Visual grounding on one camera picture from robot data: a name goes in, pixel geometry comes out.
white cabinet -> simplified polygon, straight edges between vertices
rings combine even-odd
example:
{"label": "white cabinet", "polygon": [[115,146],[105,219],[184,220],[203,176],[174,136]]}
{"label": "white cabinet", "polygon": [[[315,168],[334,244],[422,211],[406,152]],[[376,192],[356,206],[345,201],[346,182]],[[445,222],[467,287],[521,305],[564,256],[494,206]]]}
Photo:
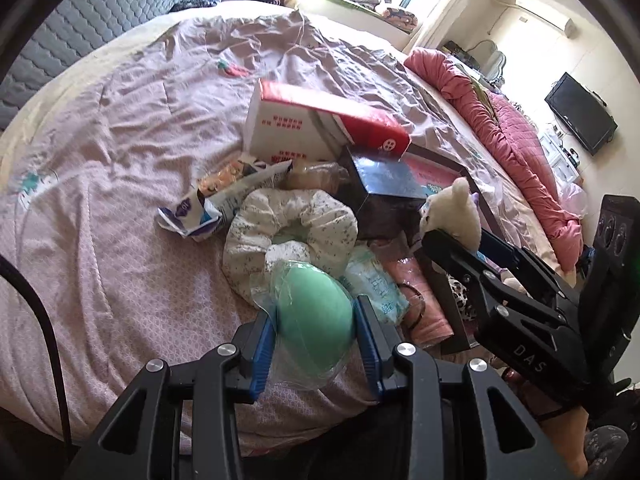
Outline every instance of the white cabinet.
{"label": "white cabinet", "polygon": [[580,173],[558,145],[557,137],[553,132],[539,132],[538,138],[558,184],[576,182],[580,179]]}

speaker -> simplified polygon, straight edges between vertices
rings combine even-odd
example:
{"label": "speaker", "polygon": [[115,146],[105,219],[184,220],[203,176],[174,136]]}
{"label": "speaker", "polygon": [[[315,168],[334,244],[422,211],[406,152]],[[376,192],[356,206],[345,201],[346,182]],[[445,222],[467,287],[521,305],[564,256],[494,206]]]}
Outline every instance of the speaker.
{"label": "speaker", "polygon": [[605,377],[622,357],[640,315],[640,202],[605,195],[593,247],[578,321],[587,362]]}

black cable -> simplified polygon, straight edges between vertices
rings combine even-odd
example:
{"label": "black cable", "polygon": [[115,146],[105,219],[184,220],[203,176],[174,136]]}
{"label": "black cable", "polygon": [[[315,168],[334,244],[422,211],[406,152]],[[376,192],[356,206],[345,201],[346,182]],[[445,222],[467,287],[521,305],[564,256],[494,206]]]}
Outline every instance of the black cable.
{"label": "black cable", "polygon": [[33,290],[29,282],[21,275],[20,271],[12,266],[2,254],[0,254],[0,276],[20,294],[24,301],[31,307],[35,314],[44,341],[47,345],[49,353],[49,362],[51,364],[51,372],[53,374],[53,384],[56,388],[56,397],[58,398],[58,409],[60,410],[60,422],[62,423],[62,438],[65,441],[66,462],[69,464],[73,458],[72,442],[71,442],[71,425],[69,423],[69,409],[66,405],[65,383],[62,378],[62,366],[60,365],[60,355],[58,354],[58,345],[56,343],[56,335],[53,332],[53,326],[49,315],[47,314],[40,297]]}

pink blanket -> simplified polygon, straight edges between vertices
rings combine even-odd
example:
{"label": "pink blanket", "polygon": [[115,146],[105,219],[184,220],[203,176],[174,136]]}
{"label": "pink blanket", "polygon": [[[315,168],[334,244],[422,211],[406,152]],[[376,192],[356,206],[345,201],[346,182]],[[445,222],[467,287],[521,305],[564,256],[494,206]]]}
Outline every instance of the pink blanket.
{"label": "pink blanket", "polygon": [[495,115],[498,117],[498,126],[510,143],[520,150],[531,171],[538,176],[549,195],[556,202],[559,202],[556,178],[548,160],[546,160],[545,152],[535,129],[506,97],[491,92],[487,93]]}
{"label": "pink blanket", "polygon": [[559,206],[527,162],[517,142],[495,124],[476,96],[468,76],[437,50],[416,48],[404,65],[439,90],[471,126],[478,139],[520,188],[542,224],[562,270],[570,272],[582,251],[582,230],[578,218]]}

black box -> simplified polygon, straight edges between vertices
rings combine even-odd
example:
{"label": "black box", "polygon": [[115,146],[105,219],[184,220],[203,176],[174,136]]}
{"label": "black box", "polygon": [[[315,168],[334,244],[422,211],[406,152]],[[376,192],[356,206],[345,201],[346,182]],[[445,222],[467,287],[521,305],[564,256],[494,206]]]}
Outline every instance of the black box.
{"label": "black box", "polygon": [[[460,176],[465,177],[469,182],[470,192],[478,193],[478,209],[482,227],[504,240],[500,225],[495,219],[491,208],[464,166],[446,156],[416,144],[409,145],[402,159],[410,167],[416,182],[421,185],[427,195],[434,194],[440,189],[450,186]],[[414,224],[411,227],[413,229],[409,228],[409,230],[405,231],[409,244],[413,244],[418,239],[416,237],[418,233],[417,227]],[[473,334],[476,322],[469,322],[460,317],[447,275],[436,272],[433,269],[432,261],[424,254],[422,247],[415,251],[414,256],[453,330],[453,335],[440,343],[441,354],[453,354],[478,346]]]}
{"label": "black box", "polygon": [[351,182],[340,186],[337,199],[356,215],[358,239],[392,239],[416,228],[426,196],[402,160],[347,145],[338,163]]}

